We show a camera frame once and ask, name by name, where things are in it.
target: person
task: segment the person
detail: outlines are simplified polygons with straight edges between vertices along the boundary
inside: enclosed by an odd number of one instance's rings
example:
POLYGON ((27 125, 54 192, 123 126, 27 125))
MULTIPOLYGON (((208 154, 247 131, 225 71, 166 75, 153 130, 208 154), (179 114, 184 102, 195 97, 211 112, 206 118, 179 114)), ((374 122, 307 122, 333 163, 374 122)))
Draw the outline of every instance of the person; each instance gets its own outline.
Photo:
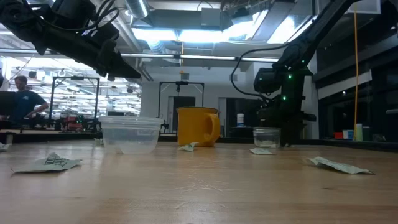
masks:
POLYGON ((16 107, 10 116, 12 121, 20 121, 31 118, 33 114, 39 113, 49 107, 47 102, 39 94, 26 90, 27 78, 18 76, 14 79, 18 92, 15 95, 16 107))

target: clear plastic container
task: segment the clear plastic container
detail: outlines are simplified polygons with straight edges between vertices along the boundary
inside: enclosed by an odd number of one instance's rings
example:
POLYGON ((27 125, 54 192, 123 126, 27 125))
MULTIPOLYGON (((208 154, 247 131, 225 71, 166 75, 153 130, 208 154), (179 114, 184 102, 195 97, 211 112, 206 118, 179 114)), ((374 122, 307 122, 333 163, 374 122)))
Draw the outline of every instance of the clear plastic container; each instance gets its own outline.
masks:
POLYGON ((132 116, 99 117, 107 151, 135 154, 150 153, 155 149, 159 137, 159 118, 132 116))
POLYGON ((257 147, 279 149, 280 128, 258 127, 253 129, 254 144, 257 147))

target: metal frame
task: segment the metal frame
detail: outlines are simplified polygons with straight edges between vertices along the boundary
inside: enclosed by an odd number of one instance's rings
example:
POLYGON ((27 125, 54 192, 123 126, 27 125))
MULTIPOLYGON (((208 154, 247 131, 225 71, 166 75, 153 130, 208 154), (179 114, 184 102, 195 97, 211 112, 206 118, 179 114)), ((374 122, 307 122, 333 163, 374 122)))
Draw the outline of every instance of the metal frame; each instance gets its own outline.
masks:
MULTIPOLYGON (((173 83, 176 84, 176 82, 159 82, 159 100, 158 100, 158 105, 157 105, 157 117, 160 117, 160 97, 162 96, 162 84, 163 83, 173 83)), ((201 85, 201 106, 203 107, 203 102, 205 99, 205 84, 204 83, 197 83, 197 82, 188 82, 189 84, 199 84, 201 85)))
MULTIPOLYGON (((73 79, 73 77, 52 77, 52 87, 51 87, 51 100, 50 100, 50 114, 49 114, 49 122, 51 122, 52 119, 52 107, 53 107, 53 101, 54 101, 54 91, 56 86, 55 81, 57 79, 73 79)), ((94 119, 97 118, 97 109, 98 109, 98 93, 100 92, 100 78, 86 78, 84 79, 89 79, 89 80, 97 80, 97 91, 96 91, 96 97, 95 97, 95 111, 94 111, 94 119)))

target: table surface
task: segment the table surface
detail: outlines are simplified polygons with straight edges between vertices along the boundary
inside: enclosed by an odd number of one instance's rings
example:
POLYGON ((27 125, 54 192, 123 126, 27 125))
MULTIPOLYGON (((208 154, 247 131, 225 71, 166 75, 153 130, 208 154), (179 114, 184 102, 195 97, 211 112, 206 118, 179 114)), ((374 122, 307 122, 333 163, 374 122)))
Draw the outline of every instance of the table surface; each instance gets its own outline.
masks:
POLYGON ((297 146, 259 156, 250 144, 107 154, 94 141, 16 144, 0 153, 0 223, 396 223, 398 154, 297 146), (83 159, 62 173, 13 174, 56 152, 83 159), (322 156, 369 169, 307 164, 322 156))

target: clear cup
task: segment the clear cup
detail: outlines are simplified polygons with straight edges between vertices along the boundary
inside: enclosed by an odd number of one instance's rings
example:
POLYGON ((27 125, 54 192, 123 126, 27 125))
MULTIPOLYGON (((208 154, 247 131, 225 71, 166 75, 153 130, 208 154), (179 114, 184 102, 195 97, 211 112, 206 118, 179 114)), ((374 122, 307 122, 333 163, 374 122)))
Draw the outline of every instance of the clear cup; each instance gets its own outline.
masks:
POLYGON ((257 147, 280 148, 280 128, 256 127, 253 129, 253 137, 257 147))

